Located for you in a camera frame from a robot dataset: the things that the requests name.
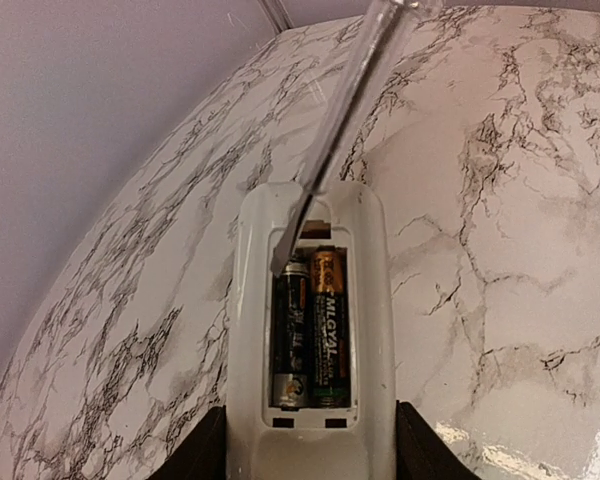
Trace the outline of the white remote control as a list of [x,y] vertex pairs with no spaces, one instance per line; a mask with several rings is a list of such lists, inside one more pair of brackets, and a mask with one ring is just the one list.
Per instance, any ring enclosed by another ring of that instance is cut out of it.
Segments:
[[[365,185],[339,182],[317,198],[290,261],[309,271],[308,405],[271,403],[273,250],[299,197],[292,183],[257,187],[238,220],[228,354],[227,467],[231,479],[392,479],[396,475],[395,357],[384,213]],[[319,408],[312,394],[310,258],[325,246],[344,259],[351,402]]]

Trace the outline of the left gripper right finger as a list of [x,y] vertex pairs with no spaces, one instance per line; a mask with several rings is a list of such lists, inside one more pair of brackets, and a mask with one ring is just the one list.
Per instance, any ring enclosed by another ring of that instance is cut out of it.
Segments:
[[396,478],[410,480],[475,480],[409,402],[396,406]]

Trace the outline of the silver battery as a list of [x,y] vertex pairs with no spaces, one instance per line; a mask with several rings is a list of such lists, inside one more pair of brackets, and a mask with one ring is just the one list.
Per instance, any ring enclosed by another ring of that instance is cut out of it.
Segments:
[[409,38],[418,25],[436,17],[443,6],[442,1],[370,3],[305,156],[302,193],[289,210],[284,233],[273,250],[270,268],[274,275],[281,275],[291,259],[314,199],[335,178]]

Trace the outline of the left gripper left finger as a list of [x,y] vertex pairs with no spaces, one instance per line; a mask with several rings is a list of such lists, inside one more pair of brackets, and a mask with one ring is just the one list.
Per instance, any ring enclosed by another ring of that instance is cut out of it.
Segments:
[[211,408],[154,472],[154,480],[226,478],[226,408]]

